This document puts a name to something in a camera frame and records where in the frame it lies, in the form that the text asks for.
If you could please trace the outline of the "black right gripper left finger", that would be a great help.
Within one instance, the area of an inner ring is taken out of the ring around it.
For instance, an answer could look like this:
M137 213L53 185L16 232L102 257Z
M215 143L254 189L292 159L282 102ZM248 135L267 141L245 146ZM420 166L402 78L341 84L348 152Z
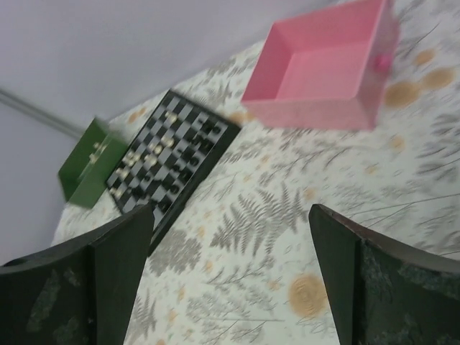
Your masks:
M150 247L149 205L1 266L2 344L123 344Z

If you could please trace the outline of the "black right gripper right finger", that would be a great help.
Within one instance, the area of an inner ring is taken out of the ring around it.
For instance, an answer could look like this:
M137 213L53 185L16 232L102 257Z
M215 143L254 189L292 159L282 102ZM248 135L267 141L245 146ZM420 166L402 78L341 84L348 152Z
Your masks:
M459 343L459 261L321 204L308 220L340 344Z

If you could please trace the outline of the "green plastic tray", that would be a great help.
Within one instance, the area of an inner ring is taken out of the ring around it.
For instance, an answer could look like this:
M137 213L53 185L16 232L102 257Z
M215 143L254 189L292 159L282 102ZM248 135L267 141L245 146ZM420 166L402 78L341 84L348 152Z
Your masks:
M94 118L58 172L65 201L93 208L127 148L117 131Z

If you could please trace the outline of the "black white chess board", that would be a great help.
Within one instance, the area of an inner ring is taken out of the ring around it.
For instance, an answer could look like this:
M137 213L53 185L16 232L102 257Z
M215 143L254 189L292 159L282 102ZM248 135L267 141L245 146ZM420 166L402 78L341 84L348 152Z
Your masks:
M240 131L240 126L174 90L164 95L106 181L121 213L151 205L151 251Z

